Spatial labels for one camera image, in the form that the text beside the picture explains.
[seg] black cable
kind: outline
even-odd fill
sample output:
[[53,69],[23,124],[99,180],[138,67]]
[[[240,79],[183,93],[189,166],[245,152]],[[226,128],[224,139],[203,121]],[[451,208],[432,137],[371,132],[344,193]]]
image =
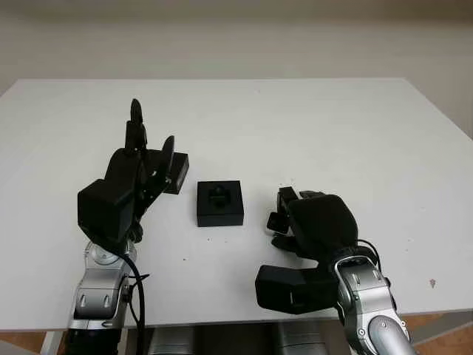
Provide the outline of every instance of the black cable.
[[[144,279],[146,279],[147,277],[149,276],[149,274],[143,274],[140,276],[140,279],[141,281],[143,281]],[[128,276],[129,279],[136,279],[135,276]],[[135,322],[138,324],[138,318],[136,317],[136,313],[135,313],[135,309],[133,308],[133,290],[135,289],[135,286],[137,285],[137,283],[134,283],[133,285],[131,285],[129,287],[129,305],[130,305],[130,311],[132,312],[132,316],[133,316],[133,319],[135,320]]]
[[378,254],[378,251],[376,250],[375,246],[371,242],[369,242],[365,239],[358,239],[358,242],[362,242],[362,243],[365,243],[368,246],[370,246],[370,248],[373,250],[373,252],[376,255],[376,259],[378,259],[378,270],[379,270],[379,272],[382,273],[383,271],[381,270],[381,259],[379,258],[379,254]]
[[145,336],[145,292],[143,289],[142,277],[138,271],[133,260],[128,255],[123,254],[120,257],[128,264],[130,269],[133,271],[136,279],[136,285],[138,286],[138,299],[140,303],[140,319],[137,319],[135,311],[132,312],[133,318],[137,325],[137,341],[136,341],[136,355],[143,355],[144,350],[144,336]]

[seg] floor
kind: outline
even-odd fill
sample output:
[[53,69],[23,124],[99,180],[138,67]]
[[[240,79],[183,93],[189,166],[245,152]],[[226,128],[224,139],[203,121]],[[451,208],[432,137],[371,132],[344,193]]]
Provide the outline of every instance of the floor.
[[[424,315],[424,316],[412,316],[404,317],[407,321],[407,325],[411,331],[415,330],[422,325],[431,322],[432,320],[440,317],[438,314]],[[214,331],[219,331],[219,327],[213,327],[212,329],[207,329],[203,332],[204,337],[209,337],[212,333],[212,337],[215,337]],[[25,348],[29,351],[33,351],[39,354],[41,350],[41,345],[43,343],[45,333],[35,332],[35,333],[0,333],[0,340],[5,342],[12,343],[14,345]],[[253,331],[248,333],[248,336],[253,336]],[[269,338],[269,334],[259,334],[261,337]],[[461,329],[459,331],[450,333],[446,336],[437,338],[431,342],[419,345],[416,347],[416,350],[419,351],[422,355],[472,355],[473,354],[473,327],[468,327]],[[208,352],[206,354],[221,354],[218,346],[214,351]]]

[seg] robotic hand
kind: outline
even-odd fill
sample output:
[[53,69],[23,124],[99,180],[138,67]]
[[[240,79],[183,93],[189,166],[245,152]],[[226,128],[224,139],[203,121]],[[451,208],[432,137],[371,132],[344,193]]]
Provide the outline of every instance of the robotic hand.
[[[300,195],[290,187],[279,190],[268,228],[275,231],[275,247],[317,260],[318,267],[262,266],[255,282],[258,304],[289,314],[334,307],[360,355],[415,355],[378,252],[358,239],[355,218],[343,200],[321,192]],[[286,235],[289,227],[293,236]]]
[[[144,292],[134,261],[143,236],[140,219],[162,192],[178,194],[188,170],[188,156],[174,153],[174,136],[163,148],[146,148],[141,106],[134,99],[126,122],[125,148],[112,156],[105,178],[78,193],[78,224],[91,240],[85,249],[86,271],[80,281],[66,335],[66,355],[117,354],[126,306],[137,322],[137,354],[143,353]],[[135,285],[140,317],[131,301]]]

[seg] black square block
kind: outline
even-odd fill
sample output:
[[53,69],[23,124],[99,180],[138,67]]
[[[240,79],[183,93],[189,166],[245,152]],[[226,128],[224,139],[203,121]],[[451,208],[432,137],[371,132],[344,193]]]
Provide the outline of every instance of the black square block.
[[243,199],[239,181],[197,183],[197,225],[199,227],[242,226]]

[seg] white table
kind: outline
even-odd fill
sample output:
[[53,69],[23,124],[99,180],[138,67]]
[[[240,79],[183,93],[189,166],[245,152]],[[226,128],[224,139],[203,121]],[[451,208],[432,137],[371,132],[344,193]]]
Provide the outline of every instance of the white table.
[[[254,291],[262,264],[313,264],[270,244],[280,186],[344,199],[400,313],[473,308],[473,143],[405,80],[20,80],[0,98],[0,329],[67,326],[86,245],[76,195],[123,146],[132,98],[148,147],[174,134],[190,160],[181,193],[143,218],[147,325],[293,318]],[[197,228],[198,180],[241,180],[244,226]]]

